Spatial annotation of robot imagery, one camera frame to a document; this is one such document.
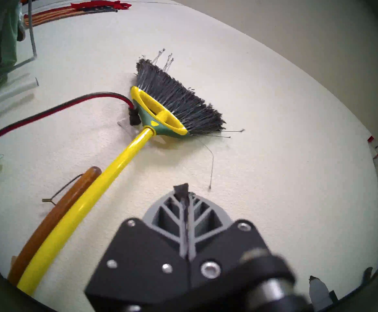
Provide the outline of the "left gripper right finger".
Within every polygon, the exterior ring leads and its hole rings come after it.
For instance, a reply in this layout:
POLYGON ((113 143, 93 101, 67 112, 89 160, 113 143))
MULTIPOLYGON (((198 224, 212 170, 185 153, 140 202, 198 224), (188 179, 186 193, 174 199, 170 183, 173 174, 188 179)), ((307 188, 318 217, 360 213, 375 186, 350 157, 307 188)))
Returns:
POLYGON ((246 252, 269 255, 257 228, 248 220, 234 221, 214 202, 189 193, 189 291, 236 268, 246 252))

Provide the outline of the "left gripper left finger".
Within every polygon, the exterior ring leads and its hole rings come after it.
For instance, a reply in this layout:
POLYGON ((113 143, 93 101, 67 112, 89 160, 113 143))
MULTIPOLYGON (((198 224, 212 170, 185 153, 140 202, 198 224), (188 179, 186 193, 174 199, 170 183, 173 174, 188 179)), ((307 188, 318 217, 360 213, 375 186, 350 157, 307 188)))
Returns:
POLYGON ((137 312, 189 290, 188 184, 119 227, 88 282, 96 312, 137 312))

